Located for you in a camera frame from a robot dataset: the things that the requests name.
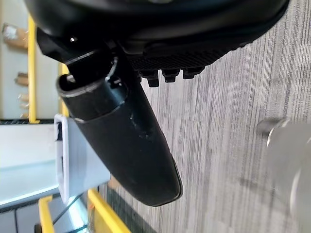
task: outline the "cardboard box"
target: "cardboard box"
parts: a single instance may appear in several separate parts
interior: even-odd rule
[[[28,48],[28,32],[25,29],[4,23],[2,34],[4,42],[9,46],[25,50]]]

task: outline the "wall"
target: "wall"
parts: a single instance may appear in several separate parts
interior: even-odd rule
[[[28,28],[28,12],[23,0],[1,0],[1,27],[4,22]],[[28,93],[26,87],[15,84],[18,72],[27,73],[27,52],[8,47],[1,38],[0,42],[0,118],[19,118],[26,112],[19,108],[20,93]],[[36,51],[36,93],[37,118],[53,118],[58,113],[58,96],[55,80],[58,75],[58,63]]]

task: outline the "striped carpet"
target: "striped carpet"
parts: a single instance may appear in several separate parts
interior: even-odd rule
[[[193,80],[144,90],[176,160],[183,197],[147,207],[117,193],[149,224],[140,232],[296,233],[297,222],[266,170],[267,117],[311,121],[311,1],[293,0],[265,36]]]

